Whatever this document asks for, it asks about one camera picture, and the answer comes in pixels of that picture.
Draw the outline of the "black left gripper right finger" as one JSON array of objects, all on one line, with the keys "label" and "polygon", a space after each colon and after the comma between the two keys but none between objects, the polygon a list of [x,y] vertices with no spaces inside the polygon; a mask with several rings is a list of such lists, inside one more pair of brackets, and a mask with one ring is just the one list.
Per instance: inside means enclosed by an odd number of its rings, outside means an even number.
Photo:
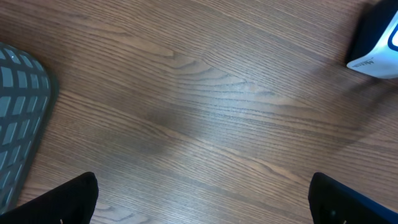
[{"label": "black left gripper right finger", "polygon": [[314,173],[308,191],[314,224],[397,224],[397,213],[343,185]]}]

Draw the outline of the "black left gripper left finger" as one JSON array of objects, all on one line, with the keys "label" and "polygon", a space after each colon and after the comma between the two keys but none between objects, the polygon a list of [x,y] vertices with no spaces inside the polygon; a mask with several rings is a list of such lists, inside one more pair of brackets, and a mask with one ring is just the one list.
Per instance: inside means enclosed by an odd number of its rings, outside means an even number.
[{"label": "black left gripper left finger", "polygon": [[98,181],[85,172],[1,215],[1,224],[89,223],[99,195]]}]

